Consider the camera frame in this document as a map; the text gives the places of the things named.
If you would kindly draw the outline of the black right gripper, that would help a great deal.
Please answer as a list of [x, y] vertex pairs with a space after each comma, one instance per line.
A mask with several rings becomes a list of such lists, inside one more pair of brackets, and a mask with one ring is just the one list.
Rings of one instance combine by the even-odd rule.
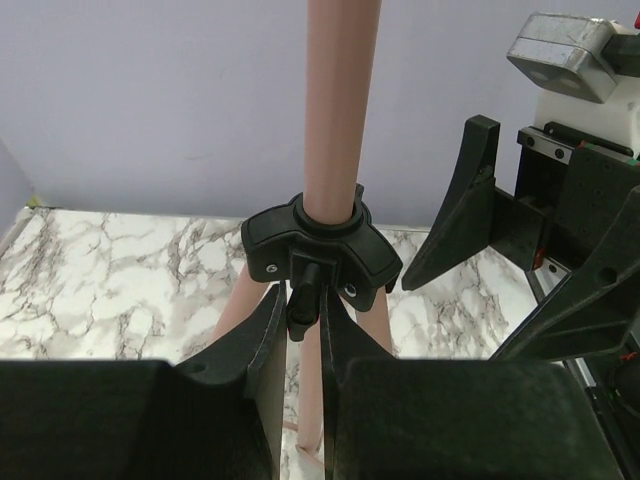
[[[405, 291], [489, 245], [499, 134], [500, 123], [488, 117], [466, 120], [444, 201], [402, 278]], [[517, 143], [514, 202], [526, 221], [514, 262], [525, 271], [549, 257], [570, 268], [585, 263], [554, 287], [492, 358], [559, 361], [611, 353], [639, 320], [638, 155], [570, 127], [526, 127]]]

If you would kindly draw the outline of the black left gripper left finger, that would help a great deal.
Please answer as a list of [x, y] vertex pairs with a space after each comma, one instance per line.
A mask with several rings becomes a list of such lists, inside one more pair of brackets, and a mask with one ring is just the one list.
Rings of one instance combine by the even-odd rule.
[[5, 479], [275, 479], [286, 288], [191, 358], [5, 360]]

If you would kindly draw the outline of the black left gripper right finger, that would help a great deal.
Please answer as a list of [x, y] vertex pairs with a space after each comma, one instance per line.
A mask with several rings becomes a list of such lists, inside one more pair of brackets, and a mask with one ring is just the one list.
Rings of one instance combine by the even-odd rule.
[[591, 406], [563, 367], [397, 359], [320, 300], [329, 479], [618, 479]]

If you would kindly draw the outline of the pink music stand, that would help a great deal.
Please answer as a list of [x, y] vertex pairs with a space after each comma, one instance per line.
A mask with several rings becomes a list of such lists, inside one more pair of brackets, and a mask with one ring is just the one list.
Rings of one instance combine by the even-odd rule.
[[[381, 1], [308, 1], [303, 205], [326, 225], [351, 218], [365, 127]], [[266, 290], [244, 267], [215, 326], [216, 341], [248, 318]], [[387, 294], [381, 288], [357, 323], [393, 353]], [[299, 353], [297, 450], [321, 465], [320, 330], [306, 333]]]

